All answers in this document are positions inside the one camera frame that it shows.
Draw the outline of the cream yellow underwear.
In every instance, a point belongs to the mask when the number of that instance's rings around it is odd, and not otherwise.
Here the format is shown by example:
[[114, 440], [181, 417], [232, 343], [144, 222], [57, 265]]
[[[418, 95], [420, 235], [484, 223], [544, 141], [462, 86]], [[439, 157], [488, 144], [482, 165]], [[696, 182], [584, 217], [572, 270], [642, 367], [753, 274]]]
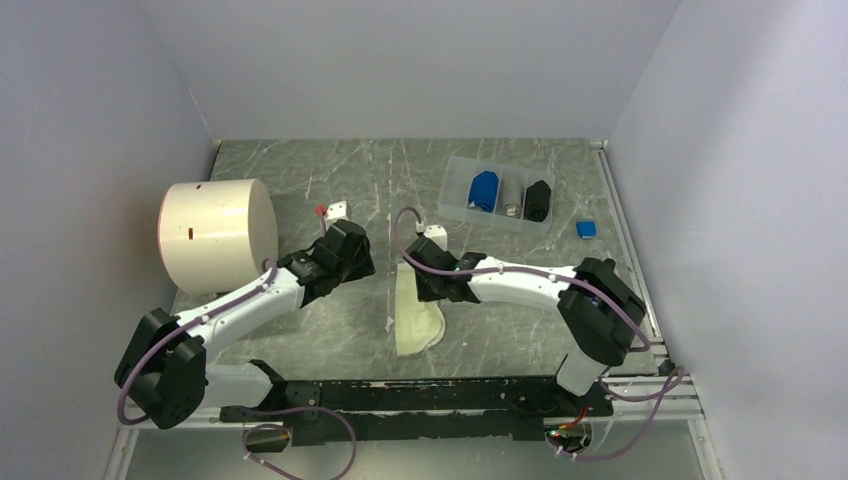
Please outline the cream yellow underwear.
[[425, 351], [443, 338], [444, 314], [437, 301], [418, 299], [415, 272], [407, 263], [397, 265], [394, 313], [395, 345], [399, 357]]

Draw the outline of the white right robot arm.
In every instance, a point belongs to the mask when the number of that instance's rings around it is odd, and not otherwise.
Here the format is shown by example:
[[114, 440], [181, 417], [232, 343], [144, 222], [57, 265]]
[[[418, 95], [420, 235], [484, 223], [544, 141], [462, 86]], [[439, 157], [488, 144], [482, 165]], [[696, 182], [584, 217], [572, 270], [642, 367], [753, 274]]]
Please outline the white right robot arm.
[[572, 267], [536, 267], [467, 252], [455, 257], [420, 235], [403, 257], [416, 275], [422, 301], [507, 303], [559, 315], [575, 345], [566, 354], [549, 389], [552, 407], [572, 415], [608, 370], [623, 364], [633, 341], [650, 343], [641, 325], [643, 299], [616, 273], [612, 259], [584, 258]]

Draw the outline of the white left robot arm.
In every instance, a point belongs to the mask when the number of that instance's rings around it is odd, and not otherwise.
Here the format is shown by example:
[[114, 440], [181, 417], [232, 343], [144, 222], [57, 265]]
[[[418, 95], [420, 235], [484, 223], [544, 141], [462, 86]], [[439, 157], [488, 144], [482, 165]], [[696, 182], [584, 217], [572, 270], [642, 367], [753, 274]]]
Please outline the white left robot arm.
[[142, 317], [114, 375], [121, 424], [151, 421], [170, 429], [203, 408], [272, 420], [291, 407], [287, 381], [266, 362], [209, 360], [267, 322], [373, 275], [370, 242], [361, 226], [338, 220], [307, 249], [267, 259], [262, 269], [210, 303], [176, 315], [157, 308]]

